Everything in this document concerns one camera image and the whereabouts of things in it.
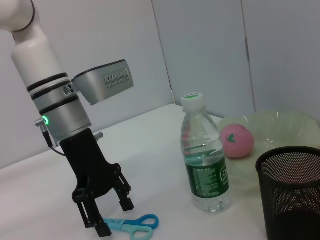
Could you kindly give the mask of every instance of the scissor handle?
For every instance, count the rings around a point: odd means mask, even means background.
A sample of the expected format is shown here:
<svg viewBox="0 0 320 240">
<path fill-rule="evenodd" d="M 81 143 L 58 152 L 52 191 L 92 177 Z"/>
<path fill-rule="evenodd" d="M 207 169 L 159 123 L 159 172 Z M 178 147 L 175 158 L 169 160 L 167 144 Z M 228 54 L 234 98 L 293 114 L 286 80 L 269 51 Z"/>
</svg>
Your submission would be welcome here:
<svg viewBox="0 0 320 240">
<path fill-rule="evenodd" d="M 154 219 L 155 222 L 153 224 L 146 224 L 146 223 L 143 223 L 145 220 L 148 220 L 148 219 Z M 126 220 L 124 222 L 124 224 L 129 224 L 129 225 L 136 225 L 136 226 L 143 226 L 143 227 L 150 227 L 152 229 L 156 229 L 159 225 L 159 218 L 154 215 L 154 214 L 147 214 L 147 215 L 144 215 L 136 220 Z"/>
<path fill-rule="evenodd" d="M 121 228 L 121 231 L 129 233 L 131 240 L 149 240 L 153 235 L 152 228 L 148 226 L 124 224 Z M 144 236 L 135 237 L 135 232 L 146 232 L 147 234 Z"/>
</svg>

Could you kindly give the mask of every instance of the white bottle cap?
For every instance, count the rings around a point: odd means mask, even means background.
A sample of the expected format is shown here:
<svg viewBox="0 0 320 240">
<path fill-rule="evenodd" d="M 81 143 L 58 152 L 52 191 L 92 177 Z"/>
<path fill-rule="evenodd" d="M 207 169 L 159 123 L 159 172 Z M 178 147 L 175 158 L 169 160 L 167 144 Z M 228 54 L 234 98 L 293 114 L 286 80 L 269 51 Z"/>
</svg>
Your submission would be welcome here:
<svg viewBox="0 0 320 240">
<path fill-rule="evenodd" d="M 201 92 L 194 92 L 184 95 L 181 98 L 184 112 L 192 112 L 205 107 L 204 95 Z"/>
</svg>

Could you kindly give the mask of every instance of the plastic bottle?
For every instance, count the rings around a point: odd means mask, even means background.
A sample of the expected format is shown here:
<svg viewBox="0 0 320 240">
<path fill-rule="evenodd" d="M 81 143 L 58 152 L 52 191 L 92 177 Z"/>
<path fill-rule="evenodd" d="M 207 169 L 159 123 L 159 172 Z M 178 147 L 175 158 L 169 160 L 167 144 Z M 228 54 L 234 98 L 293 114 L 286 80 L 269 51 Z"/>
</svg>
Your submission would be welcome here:
<svg viewBox="0 0 320 240">
<path fill-rule="evenodd" d="M 231 196 L 219 131 L 206 113 L 202 93 L 187 94 L 181 98 L 181 103 L 185 112 L 181 149 L 193 203 L 205 212 L 222 212 L 231 205 Z"/>
</svg>

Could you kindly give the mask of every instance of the white wall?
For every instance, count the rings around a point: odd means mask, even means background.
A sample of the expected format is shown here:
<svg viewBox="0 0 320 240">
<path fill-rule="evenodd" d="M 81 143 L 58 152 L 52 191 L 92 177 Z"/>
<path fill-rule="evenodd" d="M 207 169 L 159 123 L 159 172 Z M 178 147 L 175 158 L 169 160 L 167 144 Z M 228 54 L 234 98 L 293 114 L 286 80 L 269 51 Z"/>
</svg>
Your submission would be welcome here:
<svg viewBox="0 0 320 240">
<path fill-rule="evenodd" d="M 257 109 L 320 118 L 320 1 L 243 0 Z"/>
<path fill-rule="evenodd" d="M 35 0 L 41 25 L 68 75 L 127 60 L 134 88 L 95 106 L 81 101 L 98 131 L 173 103 L 150 0 Z M 0 32 L 0 168 L 47 149 L 40 117 L 14 64 L 14 40 Z"/>
<path fill-rule="evenodd" d="M 216 116 L 254 111 L 241 0 L 153 0 L 178 104 L 203 92 Z"/>
</svg>

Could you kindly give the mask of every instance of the green indicator light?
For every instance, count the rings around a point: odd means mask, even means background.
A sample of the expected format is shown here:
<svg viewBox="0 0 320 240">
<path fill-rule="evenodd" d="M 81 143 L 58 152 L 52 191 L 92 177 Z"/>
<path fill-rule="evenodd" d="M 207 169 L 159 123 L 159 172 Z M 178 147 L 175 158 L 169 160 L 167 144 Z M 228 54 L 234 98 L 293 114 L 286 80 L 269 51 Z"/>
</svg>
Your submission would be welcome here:
<svg viewBox="0 0 320 240">
<path fill-rule="evenodd" d="M 46 116 L 43 116 L 42 119 L 45 125 L 49 124 L 49 119 Z"/>
</svg>

